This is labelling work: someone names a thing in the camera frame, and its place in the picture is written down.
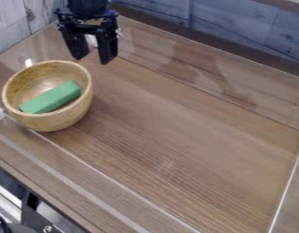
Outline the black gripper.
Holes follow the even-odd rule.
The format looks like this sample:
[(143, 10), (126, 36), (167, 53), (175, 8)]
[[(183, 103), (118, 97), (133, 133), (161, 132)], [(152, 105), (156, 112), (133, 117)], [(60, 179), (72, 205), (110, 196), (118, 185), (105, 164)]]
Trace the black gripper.
[(58, 30), (70, 55), (76, 60), (88, 53), (88, 41), (84, 35), (96, 35), (101, 64), (106, 65), (117, 56), (117, 38), (121, 36), (117, 25), (118, 13), (109, 8), (96, 15), (76, 15), (68, 8), (57, 9)]

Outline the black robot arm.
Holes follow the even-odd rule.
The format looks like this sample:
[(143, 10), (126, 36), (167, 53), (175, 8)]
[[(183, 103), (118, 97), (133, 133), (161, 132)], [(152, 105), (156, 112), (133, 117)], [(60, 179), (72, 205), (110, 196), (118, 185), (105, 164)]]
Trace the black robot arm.
[(117, 56), (118, 13), (109, 6), (109, 0), (66, 0), (66, 6), (54, 11), (58, 30), (70, 55), (76, 60), (88, 53), (86, 36), (93, 35), (102, 65)]

